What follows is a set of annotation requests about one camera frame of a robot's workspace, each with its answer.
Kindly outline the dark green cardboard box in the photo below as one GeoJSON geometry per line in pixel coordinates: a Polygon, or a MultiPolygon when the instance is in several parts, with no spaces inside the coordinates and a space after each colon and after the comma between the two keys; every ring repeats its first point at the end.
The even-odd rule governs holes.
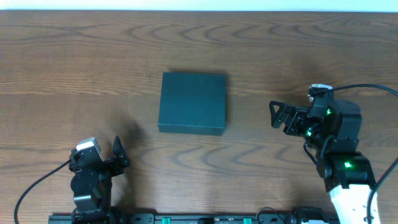
{"type": "Polygon", "coordinates": [[[226,81],[225,74],[164,72],[159,131],[222,135],[226,129],[226,81]]]}

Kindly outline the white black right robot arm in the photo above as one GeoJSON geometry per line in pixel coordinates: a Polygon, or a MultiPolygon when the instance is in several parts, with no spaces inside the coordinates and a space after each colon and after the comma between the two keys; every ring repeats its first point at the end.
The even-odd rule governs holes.
{"type": "Polygon", "coordinates": [[[362,116],[345,100],[314,101],[311,107],[279,101],[269,103],[271,126],[304,139],[305,149],[337,212],[340,223],[379,223],[376,180],[370,161],[357,150],[362,116]]]}

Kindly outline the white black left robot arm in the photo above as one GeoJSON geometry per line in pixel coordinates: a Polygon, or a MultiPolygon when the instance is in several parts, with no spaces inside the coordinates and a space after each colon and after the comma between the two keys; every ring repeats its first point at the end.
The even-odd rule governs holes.
{"type": "Polygon", "coordinates": [[[95,138],[82,140],[70,154],[69,170],[75,175],[70,187],[76,209],[72,223],[127,223],[125,214],[111,205],[112,178],[124,173],[130,160],[119,137],[115,137],[108,160],[100,158],[95,138]]]}

